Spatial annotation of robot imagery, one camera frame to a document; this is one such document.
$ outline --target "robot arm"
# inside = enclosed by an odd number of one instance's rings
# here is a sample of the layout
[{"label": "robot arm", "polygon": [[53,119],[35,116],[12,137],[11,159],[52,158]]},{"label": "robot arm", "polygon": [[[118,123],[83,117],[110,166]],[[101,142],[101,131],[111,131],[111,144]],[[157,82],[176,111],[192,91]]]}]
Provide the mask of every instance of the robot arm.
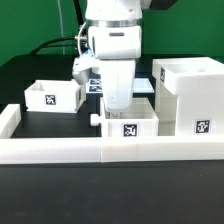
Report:
[{"label": "robot arm", "polygon": [[75,60],[73,76],[82,85],[90,68],[100,74],[110,113],[128,111],[131,105],[135,60],[141,56],[142,9],[164,2],[176,0],[87,0],[87,42],[93,53]]}]

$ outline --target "white bin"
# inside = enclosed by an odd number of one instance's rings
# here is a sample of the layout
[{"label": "white bin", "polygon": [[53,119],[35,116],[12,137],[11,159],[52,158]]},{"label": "white bin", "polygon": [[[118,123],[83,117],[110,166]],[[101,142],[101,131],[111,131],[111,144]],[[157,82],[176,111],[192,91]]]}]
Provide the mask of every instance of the white bin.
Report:
[{"label": "white bin", "polygon": [[[153,76],[162,135],[224,134],[222,63],[207,57],[156,59]],[[174,124],[172,130],[165,129],[166,122]]]},{"label": "white bin", "polygon": [[76,81],[37,80],[25,90],[28,111],[77,113],[86,100],[85,86]]},{"label": "white bin", "polygon": [[100,101],[101,115],[92,115],[91,124],[101,124],[102,137],[143,137],[158,134],[159,120],[147,98],[133,98],[131,108],[120,118],[111,118]]}]

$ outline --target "black table surface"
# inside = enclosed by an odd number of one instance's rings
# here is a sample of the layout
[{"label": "black table surface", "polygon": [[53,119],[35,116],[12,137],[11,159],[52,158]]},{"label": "black table surface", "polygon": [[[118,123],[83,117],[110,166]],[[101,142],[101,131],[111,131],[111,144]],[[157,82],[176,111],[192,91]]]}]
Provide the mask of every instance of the black table surface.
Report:
[{"label": "black table surface", "polygon": [[[0,68],[2,107],[23,105],[23,91],[36,79],[70,80],[72,64],[71,56],[13,58]],[[140,64],[140,76],[148,74],[151,61],[145,58]],[[84,115],[71,115],[70,121],[86,119],[97,104],[97,99],[89,100]],[[41,134],[44,119],[56,129],[54,125],[64,125],[61,116],[24,114],[15,138],[63,136],[64,132],[51,133],[53,129]],[[27,132],[27,121],[34,118],[39,127]],[[81,137],[89,128],[87,121],[85,125]],[[87,135],[97,136],[97,130],[90,129]],[[71,137],[68,133],[72,136],[68,131],[64,137]],[[224,162],[0,165],[0,223],[223,224]]]}]

